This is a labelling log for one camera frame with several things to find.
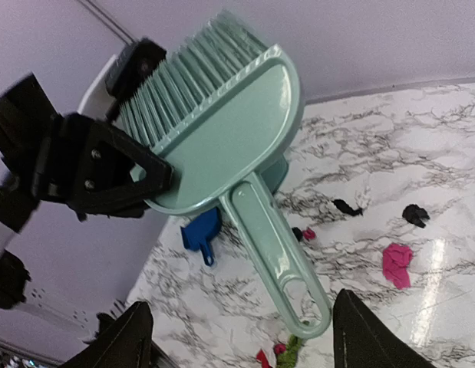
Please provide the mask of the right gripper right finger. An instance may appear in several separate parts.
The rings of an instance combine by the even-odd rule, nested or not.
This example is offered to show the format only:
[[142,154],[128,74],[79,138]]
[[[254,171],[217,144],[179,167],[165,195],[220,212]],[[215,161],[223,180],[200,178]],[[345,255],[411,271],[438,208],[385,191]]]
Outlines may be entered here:
[[335,368],[433,366],[397,338],[351,290],[338,293],[332,322]]

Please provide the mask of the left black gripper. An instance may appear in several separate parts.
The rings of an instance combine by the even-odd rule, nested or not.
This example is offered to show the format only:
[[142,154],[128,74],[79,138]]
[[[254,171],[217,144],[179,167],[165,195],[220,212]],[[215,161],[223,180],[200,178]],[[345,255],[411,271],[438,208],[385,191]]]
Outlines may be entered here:
[[20,232],[41,201],[87,215],[139,219],[173,167],[122,130],[52,106],[33,73],[0,96],[0,222]]

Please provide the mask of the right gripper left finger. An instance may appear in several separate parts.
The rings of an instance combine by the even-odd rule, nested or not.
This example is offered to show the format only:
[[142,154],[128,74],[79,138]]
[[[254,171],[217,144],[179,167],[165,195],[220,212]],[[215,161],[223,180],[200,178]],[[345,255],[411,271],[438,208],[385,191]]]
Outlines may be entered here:
[[98,313],[96,339],[63,363],[68,367],[152,367],[153,317],[147,302],[132,304],[117,319]]

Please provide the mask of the blue plastic dustpan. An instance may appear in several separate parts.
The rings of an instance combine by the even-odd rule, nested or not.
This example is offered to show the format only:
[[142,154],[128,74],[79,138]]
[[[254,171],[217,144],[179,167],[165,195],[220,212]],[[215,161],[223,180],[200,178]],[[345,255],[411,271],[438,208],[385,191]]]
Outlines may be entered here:
[[194,252],[200,251],[206,266],[214,264],[211,241],[219,234],[222,219],[218,208],[201,213],[187,226],[181,227],[183,247]]

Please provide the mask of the teal hand brush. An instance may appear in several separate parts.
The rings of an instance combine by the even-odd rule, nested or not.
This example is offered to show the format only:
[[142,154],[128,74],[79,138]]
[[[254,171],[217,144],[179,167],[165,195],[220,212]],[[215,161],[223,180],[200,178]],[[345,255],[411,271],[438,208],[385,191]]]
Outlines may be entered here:
[[159,64],[119,119],[175,170],[173,188],[149,207],[196,215],[221,206],[287,328],[312,339],[328,329],[331,305],[262,177],[290,146],[304,107],[291,58],[221,11]]

